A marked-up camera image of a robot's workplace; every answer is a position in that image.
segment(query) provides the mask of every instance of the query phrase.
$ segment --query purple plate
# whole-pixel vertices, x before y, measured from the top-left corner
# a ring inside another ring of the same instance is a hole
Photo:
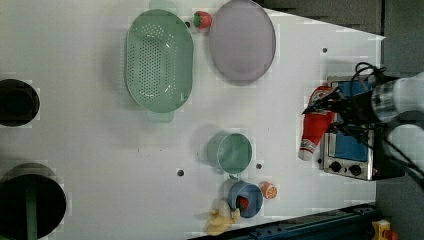
[[[255,2],[233,0],[214,18],[209,49],[218,70],[229,80],[257,80],[274,59],[274,26]]]

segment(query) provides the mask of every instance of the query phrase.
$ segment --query oven knob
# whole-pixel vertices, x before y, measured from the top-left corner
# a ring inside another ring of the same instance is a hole
[[[353,176],[357,177],[359,175],[361,175],[361,167],[358,165],[353,165],[352,167],[349,168],[349,171],[353,174]]]
[[[340,165],[340,163],[339,163],[339,162],[333,162],[333,163],[330,165],[330,168],[331,168],[331,170],[333,170],[334,172],[339,172],[339,171],[340,171],[340,169],[342,169],[342,165]]]

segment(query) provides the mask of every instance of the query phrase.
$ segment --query black circular object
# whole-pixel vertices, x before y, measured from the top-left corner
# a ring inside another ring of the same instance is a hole
[[[12,239],[28,239],[26,188],[35,187],[37,237],[42,238],[59,226],[66,211],[66,196],[54,180],[28,174],[7,180],[0,185],[0,235]]]
[[[40,108],[37,92],[29,84],[15,79],[0,81],[0,124],[22,126],[35,118]]]
[[[353,165],[349,168],[349,171],[352,173],[353,176],[359,176],[362,172],[361,167],[358,165]]]
[[[339,162],[333,162],[333,163],[330,165],[330,168],[331,168],[331,170],[333,170],[334,172],[339,172],[339,171],[340,171],[340,169],[342,169],[342,165],[340,165],[340,163],[339,163]]]

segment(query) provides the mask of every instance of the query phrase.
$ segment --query yellow object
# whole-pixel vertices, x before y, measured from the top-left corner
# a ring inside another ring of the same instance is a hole
[[[378,222],[372,222],[372,225],[375,229],[375,236],[372,240],[387,240],[387,238],[383,237],[383,232],[385,230],[390,230],[390,223],[386,220],[381,220]]]
[[[240,219],[240,210],[238,208],[234,212],[230,213],[230,208],[223,207],[224,204],[228,206],[227,202],[221,200],[219,202],[220,207],[218,209],[212,209],[211,211],[211,218],[209,220],[207,230],[209,235],[220,235],[230,228],[232,224],[237,223]]]

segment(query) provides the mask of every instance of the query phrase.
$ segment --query red object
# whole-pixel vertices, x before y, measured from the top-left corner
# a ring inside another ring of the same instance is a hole
[[[240,211],[244,211],[249,207],[249,200],[247,198],[238,196],[236,199],[236,207],[240,208]]]
[[[203,29],[203,28],[208,28],[210,27],[212,24],[212,16],[207,13],[207,12],[203,12],[203,11],[197,11],[194,14],[194,25],[199,28],[199,29]]]
[[[396,232],[386,230],[383,232],[384,238],[387,240],[399,240],[399,235]]]
[[[322,98],[332,88],[328,86],[318,87],[309,99],[309,105],[317,99]],[[335,113],[306,113],[303,120],[303,136],[300,143],[299,158],[302,160],[311,160],[312,155],[320,142],[324,133],[334,120]]]

